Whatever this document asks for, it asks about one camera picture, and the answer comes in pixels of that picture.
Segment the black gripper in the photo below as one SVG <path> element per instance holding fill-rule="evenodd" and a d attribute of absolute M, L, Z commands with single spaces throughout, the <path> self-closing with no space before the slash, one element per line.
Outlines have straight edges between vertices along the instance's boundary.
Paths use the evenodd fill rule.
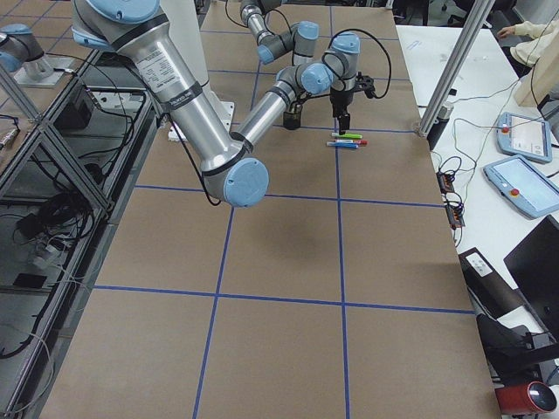
<path fill-rule="evenodd" d="M 290 114 L 301 114 L 304 102 L 301 100 L 295 100 L 288 108 Z"/>
<path fill-rule="evenodd" d="M 354 97 L 353 90 L 330 89 L 329 100 L 332 106 L 332 114 L 338 123 L 338 134 L 344 135 L 350 128 L 350 114 L 348 107 Z"/>

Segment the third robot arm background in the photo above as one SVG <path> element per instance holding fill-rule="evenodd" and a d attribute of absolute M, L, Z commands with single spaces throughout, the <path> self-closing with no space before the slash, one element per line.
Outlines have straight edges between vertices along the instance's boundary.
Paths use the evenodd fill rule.
<path fill-rule="evenodd" d="M 25 24 L 8 24 L 1 28 L 1 66 L 7 72 L 24 68 L 34 80 L 44 79 L 53 72 L 45 51 Z"/>

